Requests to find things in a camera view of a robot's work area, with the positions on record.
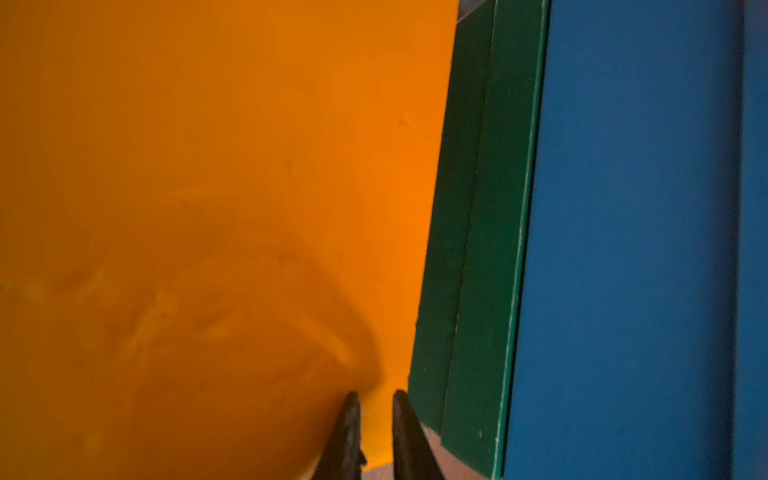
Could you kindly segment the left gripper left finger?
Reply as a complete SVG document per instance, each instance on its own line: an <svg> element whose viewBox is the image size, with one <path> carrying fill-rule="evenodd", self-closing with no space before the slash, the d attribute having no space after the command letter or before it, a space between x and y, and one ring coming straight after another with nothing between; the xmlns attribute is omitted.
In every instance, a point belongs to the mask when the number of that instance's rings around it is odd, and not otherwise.
<svg viewBox="0 0 768 480"><path fill-rule="evenodd" d="M312 480L360 480L366 457L361 449L361 404L349 392L334 422Z"/></svg>

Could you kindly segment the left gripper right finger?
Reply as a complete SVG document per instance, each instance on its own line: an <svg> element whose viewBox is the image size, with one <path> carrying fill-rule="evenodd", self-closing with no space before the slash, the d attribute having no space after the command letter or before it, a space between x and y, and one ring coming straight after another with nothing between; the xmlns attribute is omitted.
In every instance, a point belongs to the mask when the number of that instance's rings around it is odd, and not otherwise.
<svg viewBox="0 0 768 480"><path fill-rule="evenodd" d="M393 395L392 450L395 480L445 479L409 397L403 390L397 390Z"/></svg>

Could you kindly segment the blue shoebox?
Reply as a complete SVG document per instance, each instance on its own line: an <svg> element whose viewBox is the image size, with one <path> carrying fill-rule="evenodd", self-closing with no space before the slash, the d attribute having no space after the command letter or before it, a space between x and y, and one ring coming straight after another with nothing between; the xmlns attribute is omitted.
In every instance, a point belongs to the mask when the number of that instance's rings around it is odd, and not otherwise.
<svg viewBox="0 0 768 480"><path fill-rule="evenodd" d="M509 479L767 475L767 5L555 1Z"/></svg>

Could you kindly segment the orange shoebox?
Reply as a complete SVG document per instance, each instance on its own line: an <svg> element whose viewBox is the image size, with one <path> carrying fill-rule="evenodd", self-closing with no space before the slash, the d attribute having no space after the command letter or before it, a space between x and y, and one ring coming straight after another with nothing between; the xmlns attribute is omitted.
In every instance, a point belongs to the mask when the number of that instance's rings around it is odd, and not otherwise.
<svg viewBox="0 0 768 480"><path fill-rule="evenodd" d="M1 5L1 475L371 467L414 343L454 1Z"/></svg>

